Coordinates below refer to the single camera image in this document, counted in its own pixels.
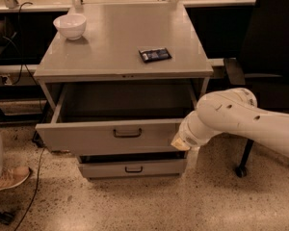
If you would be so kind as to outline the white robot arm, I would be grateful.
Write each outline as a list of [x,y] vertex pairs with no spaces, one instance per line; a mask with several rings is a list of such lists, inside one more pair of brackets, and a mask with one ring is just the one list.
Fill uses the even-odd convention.
[[245,88],[203,95],[180,123],[171,145],[188,151],[221,133],[250,139],[289,158],[289,115],[258,108],[254,94]]

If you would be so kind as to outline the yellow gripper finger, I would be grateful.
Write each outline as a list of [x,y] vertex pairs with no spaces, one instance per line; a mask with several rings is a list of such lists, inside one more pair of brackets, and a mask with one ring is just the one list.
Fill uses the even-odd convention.
[[180,138],[175,138],[171,141],[171,145],[175,147],[177,150],[180,151],[188,151],[190,149],[190,146],[186,144],[183,140]]

